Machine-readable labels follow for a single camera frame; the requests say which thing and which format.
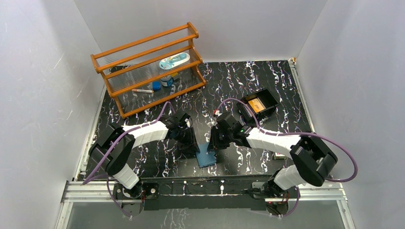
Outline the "blue card holder wallet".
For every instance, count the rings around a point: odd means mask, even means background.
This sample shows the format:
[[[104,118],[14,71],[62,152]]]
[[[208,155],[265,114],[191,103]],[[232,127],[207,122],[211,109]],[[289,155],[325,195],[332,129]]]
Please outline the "blue card holder wallet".
[[[199,168],[209,167],[216,164],[215,150],[208,150],[209,143],[198,145],[199,152],[196,152],[196,158]]]

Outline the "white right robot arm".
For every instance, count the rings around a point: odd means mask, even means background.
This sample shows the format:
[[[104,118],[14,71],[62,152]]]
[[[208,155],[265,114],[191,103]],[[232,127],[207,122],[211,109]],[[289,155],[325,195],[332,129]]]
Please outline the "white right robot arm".
[[[338,162],[337,156],[314,133],[281,133],[242,125],[230,113],[217,117],[211,128],[208,152],[226,149],[231,143],[237,146],[268,150],[291,158],[293,164],[277,170],[265,182],[253,182],[242,191],[253,198],[280,198],[287,191],[301,184],[316,187],[323,185]]]

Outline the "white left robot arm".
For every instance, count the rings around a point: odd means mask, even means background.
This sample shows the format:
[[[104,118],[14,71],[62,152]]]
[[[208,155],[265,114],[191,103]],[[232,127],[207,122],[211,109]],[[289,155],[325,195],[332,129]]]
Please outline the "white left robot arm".
[[[130,168],[127,161],[133,148],[140,145],[174,139],[186,153],[199,153],[191,116],[183,111],[161,115],[156,120],[130,126],[112,123],[92,144],[89,156],[106,174],[120,183],[130,198],[143,193],[141,178]]]

